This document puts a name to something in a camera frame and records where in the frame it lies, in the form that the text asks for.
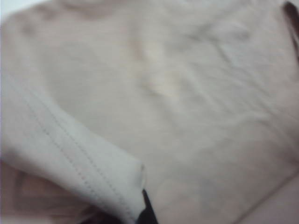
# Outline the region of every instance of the white fabric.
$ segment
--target white fabric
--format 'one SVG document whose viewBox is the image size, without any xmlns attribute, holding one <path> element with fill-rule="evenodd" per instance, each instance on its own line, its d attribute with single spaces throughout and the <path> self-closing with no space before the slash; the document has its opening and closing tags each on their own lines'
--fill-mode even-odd
<svg viewBox="0 0 299 224">
<path fill-rule="evenodd" d="M 136 218 L 142 166 L 109 141 L 144 162 L 161 224 L 234 222 L 299 169 L 280 2 L 53 0 L 15 14 L 1 30 L 3 159 L 130 223 L 117 196 Z"/>
</svg>

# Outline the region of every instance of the black object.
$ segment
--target black object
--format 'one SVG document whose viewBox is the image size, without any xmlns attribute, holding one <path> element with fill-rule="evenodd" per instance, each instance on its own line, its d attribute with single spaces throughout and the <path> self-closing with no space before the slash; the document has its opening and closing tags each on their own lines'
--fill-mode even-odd
<svg viewBox="0 0 299 224">
<path fill-rule="evenodd" d="M 150 204 L 150 199 L 145 190 L 142 191 L 145 209 L 140 213 L 136 224 L 158 224 L 154 210 Z M 113 216 L 98 211 L 95 207 L 90 207 L 85 213 L 93 213 L 91 217 L 82 220 L 79 224 L 122 224 L 121 221 Z"/>
<path fill-rule="evenodd" d="M 295 47 L 295 53 L 299 62 L 299 13 L 297 8 L 290 2 L 283 5 L 283 12 Z"/>
<path fill-rule="evenodd" d="M 158 224 L 157 218 L 155 216 L 154 210 L 150 204 L 150 199 L 145 190 L 142 191 L 145 210 L 140 214 L 136 224 Z"/>
</svg>

